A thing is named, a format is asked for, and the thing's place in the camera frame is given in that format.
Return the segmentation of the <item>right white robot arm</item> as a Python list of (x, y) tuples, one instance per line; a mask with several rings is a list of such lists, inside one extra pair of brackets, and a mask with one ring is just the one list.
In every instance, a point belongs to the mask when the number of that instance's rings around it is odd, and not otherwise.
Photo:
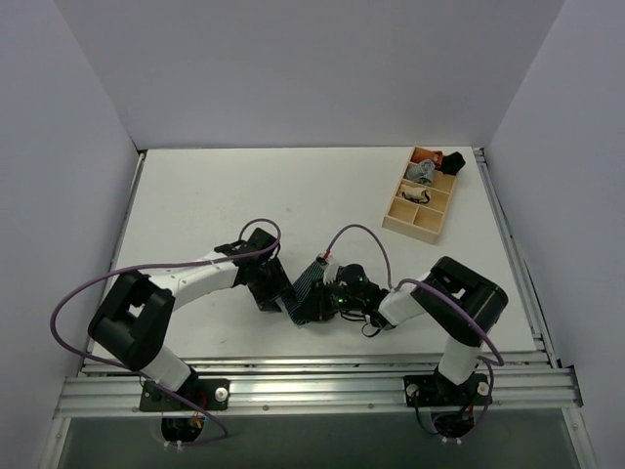
[(508, 306), (507, 293), (447, 256), (420, 278), (405, 278), (387, 288), (370, 280), (360, 264), (340, 266), (318, 258), (298, 279), (297, 298), (305, 323), (341, 316), (371, 326), (375, 334), (431, 317), (447, 334), (433, 381), (435, 394), (445, 403), (456, 403), (468, 393), (479, 361), (504, 364), (489, 332)]

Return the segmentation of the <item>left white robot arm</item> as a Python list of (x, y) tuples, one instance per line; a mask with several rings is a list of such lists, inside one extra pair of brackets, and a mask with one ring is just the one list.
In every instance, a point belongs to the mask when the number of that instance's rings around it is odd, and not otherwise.
[(172, 314), (212, 292), (246, 286), (257, 308), (278, 312), (291, 283), (277, 258), (278, 238), (257, 228), (182, 268), (118, 276), (91, 320), (89, 336), (128, 369), (162, 386), (174, 409), (196, 400), (194, 371), (164, 345)]

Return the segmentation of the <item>navy striped underwear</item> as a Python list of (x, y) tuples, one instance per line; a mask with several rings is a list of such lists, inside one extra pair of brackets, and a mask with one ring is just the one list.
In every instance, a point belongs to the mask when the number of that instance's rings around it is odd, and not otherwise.
[(326, 267), (321, 258), (315, 259), (282, 295), (287, 314), (296, 325), (321, 321), (319, 298)]

